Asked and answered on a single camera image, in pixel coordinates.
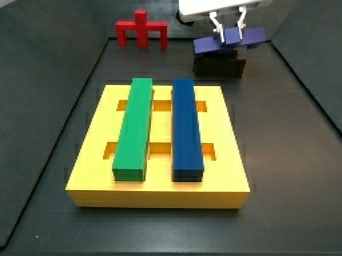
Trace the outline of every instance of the toy block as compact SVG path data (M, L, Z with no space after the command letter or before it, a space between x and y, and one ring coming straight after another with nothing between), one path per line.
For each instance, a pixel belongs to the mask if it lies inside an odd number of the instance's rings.
M256 47L266 41L266 31L264 28L252 28L243 30L243 39L238 41L236 29L224 29L224 38L227 44L220 44L219 36L210 36L194 40L194 53L195 56L200 56L203 53L227 50L231 51L234 48L240 46L247 46L248 48Z
M202 182L172 181L172 86L152 88L145 181L115 181L112 177L131 86L107 85L65 186L71 199L79 207L240 208L250 187L220 87L194 87Z
M135 21L117 21L115 31L119 46L127 45L125 31L136 32L136 43L140 48L148 47L148 31L160 31L160 48L167 48L167 22L147 21L147 11L135 11Z
M196 77L240 78L246 59L238 59L238 51L228 53L210 52L194 59L194 73Z
M151 106L152 79L133 78L112 164L116 181L144 181Z
M202 181L203 154L192 79L172 81L174 181Z

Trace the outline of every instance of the dark gray table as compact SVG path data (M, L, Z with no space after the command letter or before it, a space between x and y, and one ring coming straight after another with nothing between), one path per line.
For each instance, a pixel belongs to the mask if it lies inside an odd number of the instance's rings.
M240 50L240 80L220 85L252 193L231 210L79 209L64 192L104 84L192 77L191 41L166 51L109 41L1 253L342 253L342 145L270 43Z

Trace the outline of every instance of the red object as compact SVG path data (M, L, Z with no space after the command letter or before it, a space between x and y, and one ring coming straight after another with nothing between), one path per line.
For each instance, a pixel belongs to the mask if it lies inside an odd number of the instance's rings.
M117 21L115 23L119 46L127 45L125 31L135 30L137 46L148 47L148 31L160 31L160 48L167 48L167 22L147 21L147 11L135 11L135 21Z

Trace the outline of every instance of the blue bar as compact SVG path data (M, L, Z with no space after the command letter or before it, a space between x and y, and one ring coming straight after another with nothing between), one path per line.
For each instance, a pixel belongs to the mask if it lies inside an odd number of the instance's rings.
M192 79L172 81L172 171L172 181L202 181L204 164Z

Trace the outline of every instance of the gray wall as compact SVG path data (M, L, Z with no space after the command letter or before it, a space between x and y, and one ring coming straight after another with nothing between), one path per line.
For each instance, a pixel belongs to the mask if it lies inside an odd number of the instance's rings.
M342 131L341 10L341 0L302 0L272 43Z
M175 19L178 11L178 0L87 0L91 9L107 31L108 37L116 37L113 24L117 20L133 20L136 9L148 11L151 21L167 21L170 27L170 38L198 38L211 35L212 26L210 20L196 21L192 27L179 24ZM271 39L284 18L288 15L298 0L274 0L267 8L259 8L247 14L247 26L264 26L267 30L267 39ZM219 18L224 26L234 26L238 17L234 14Z
M105 42L83 0L17 0L0 9L0 247Z

